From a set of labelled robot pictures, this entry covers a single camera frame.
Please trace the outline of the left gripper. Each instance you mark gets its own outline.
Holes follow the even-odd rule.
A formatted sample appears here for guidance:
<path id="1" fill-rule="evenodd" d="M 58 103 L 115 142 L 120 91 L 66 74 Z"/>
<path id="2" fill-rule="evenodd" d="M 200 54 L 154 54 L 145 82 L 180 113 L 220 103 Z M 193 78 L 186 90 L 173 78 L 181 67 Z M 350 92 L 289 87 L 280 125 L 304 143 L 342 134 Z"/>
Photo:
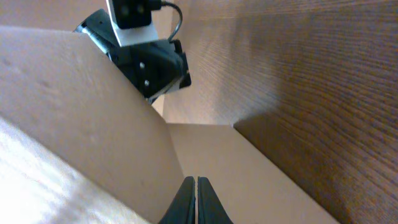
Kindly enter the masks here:
<path id="1" fill-rule="evenodd" d="M 115 47 L 108 57 L 147 100 L 192 84 L 187 56 L 178 39 Z"/>

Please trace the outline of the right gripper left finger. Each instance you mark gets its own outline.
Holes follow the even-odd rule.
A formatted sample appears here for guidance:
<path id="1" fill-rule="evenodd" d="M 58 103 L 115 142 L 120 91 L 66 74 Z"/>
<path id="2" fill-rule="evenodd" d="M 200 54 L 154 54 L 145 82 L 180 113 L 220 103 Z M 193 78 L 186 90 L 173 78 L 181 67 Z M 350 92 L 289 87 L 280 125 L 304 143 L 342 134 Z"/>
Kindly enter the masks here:
<path id="1" fill-rule="evenodd" d="M 184 178 L 159 224 L 194 224 L 195 200 L 195 179 L 189 176 Z"/>

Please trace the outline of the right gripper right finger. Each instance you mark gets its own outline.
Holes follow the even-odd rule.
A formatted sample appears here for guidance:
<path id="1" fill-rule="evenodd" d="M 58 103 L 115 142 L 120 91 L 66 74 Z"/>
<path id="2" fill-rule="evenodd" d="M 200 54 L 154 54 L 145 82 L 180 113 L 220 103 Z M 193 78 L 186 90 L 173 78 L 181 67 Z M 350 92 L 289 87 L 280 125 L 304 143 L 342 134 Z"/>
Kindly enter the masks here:
<path id="1" fill-rule="evenodd" d="M 198 223 L 233 224 L 206 177 L 198 178 Z"/>

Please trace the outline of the brown cardboard box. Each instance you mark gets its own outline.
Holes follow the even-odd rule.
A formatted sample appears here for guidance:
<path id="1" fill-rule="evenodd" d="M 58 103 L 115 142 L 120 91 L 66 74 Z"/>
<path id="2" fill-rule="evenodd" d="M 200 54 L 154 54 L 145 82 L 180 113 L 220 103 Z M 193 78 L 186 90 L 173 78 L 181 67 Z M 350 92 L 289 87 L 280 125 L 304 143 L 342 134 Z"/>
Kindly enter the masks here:
<path id="1" fill-rule="evenodd" d="M 87 35 L 1 27 L 2 223 L 157 223 L 188 176 L 234 223 L 335 222 L 231 126 L 166 123 Z"/>

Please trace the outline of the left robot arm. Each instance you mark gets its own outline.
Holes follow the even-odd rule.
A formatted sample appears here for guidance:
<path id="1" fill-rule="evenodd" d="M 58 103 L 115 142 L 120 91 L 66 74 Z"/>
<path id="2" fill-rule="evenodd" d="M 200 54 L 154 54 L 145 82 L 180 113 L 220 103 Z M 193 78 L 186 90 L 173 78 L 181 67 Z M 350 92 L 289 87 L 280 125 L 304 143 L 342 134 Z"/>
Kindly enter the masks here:
<path id="1" fill-rule="evenodd" d="M 192 84 L 181 42 L 159 39 L 153 24 L 120 30 L 119 39 L 111 17 L 100 9 L 74 31 L 87 34 L 147 101 Z"/>

